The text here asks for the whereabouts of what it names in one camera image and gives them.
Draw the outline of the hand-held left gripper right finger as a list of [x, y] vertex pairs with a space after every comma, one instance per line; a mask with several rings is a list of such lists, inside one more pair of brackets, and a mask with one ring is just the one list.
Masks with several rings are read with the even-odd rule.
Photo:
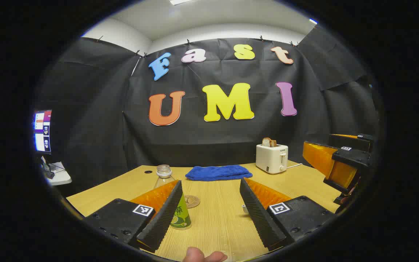
[[291, 198], [248, 178], [240, 180], [239, 191], [269, 251], [297, 242], [335, 218], [334, 213], [307, 196]]

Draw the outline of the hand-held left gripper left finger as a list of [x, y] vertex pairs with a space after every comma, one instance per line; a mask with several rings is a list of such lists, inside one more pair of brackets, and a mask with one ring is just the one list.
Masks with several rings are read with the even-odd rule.
[[105, 237], [148, 252], [160, 247], [183, 195], [174, 180], [133, 200], [114, 199], [85, 217], [84, 222]]

